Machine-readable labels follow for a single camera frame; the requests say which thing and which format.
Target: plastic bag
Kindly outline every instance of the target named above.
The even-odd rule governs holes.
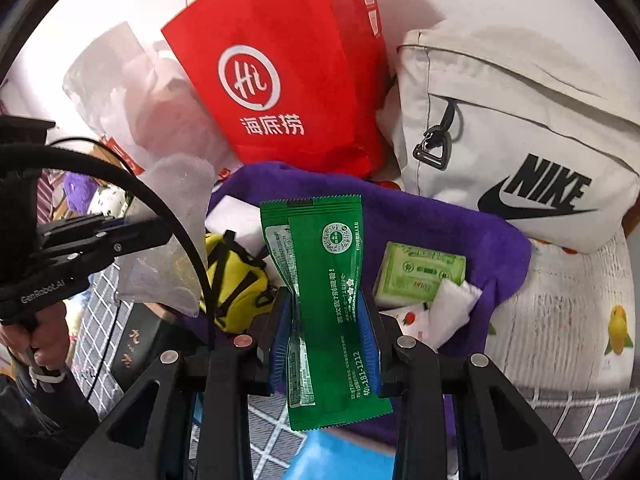
[[[177,153],[163,158],[140,176],[174,212],[188,232],[203,263],[206,261],[204,219],[216,171],[205,160]],[[127,216],[152,216],[134,200]],[[120,300],[162,303],[187,316],[198,315],[202,290],[187,254],[173,236],[169,243],[118,258]]]
[[[128,23],[116,25],[78,56],[63,90],[136,174],[174,153],[207,160],[217,171],[236,169],[237,157],[180,64],[159,49],[150,56]]]

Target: blue object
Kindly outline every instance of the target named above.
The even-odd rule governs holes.
[[[390,480],[394,457],[338,438],[309,431],[283,480]]]
[[[380,394],[382,387],[382,378],[380,377],[380,350],[376,344],[376,338],[373,334],[373,326],[367,312],[367,305],[364,295],[358,293],[358,302],[356,303],[356,316],[358,316],[358,332],[360,333],[360,350],[362,351],[362,360],[364,368],[367,372],[367,380],[369,387],[375,395]]]
[[[197,427],[200,427],[202,425],[203,397],[204,397],[204,394],[202,392],[198,392],[196,394],[196,405],[193,408],[193,423]]]
[[[293,299],[290,294],[282,305],[280,323],[276,331],[275,340],[269,355],[269,386],[274,392],[278,384],[285,381],[285,365],[287,363],[287,348],[289,347],[289,335],[291,334],[291,304]]]

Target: dark jacket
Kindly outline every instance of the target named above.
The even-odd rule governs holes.
[[[35,388],[28,368],[0,376],[0,478],[54,480],[98,427],[71,372],[53,393]]]

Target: nike logo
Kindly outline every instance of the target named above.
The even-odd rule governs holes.
[[[541,207],[515,207],[505,204],[500,198],[500,190],[509,177],[493,186],[478,200],[478,211],[491,213],[505,220],[522,220],[525,218],[545,218],[552,216],[568,216],[596,211],[595,209],[544,209]]]

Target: blue gripper pad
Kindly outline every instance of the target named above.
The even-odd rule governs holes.
[[[367,303],[362,292],[358,292],[356,304],[356,316],[358,319],[358,332],[360,333],[360,349],[364,355],[364,366],[371,391],[380,395],[382,378],[380,377],[380,350],[376,344],[373,326],[369,319]]]
[[[269,355],[269,386],[272,392],[275,391],[278,384],[286,380],[285,370],[287,364],[287,349],[289,347],[289,335],[291,334],[292,301],[291,294],[287,294],[284,304],[282,305],[280,322],[278,324],[276,337]]]

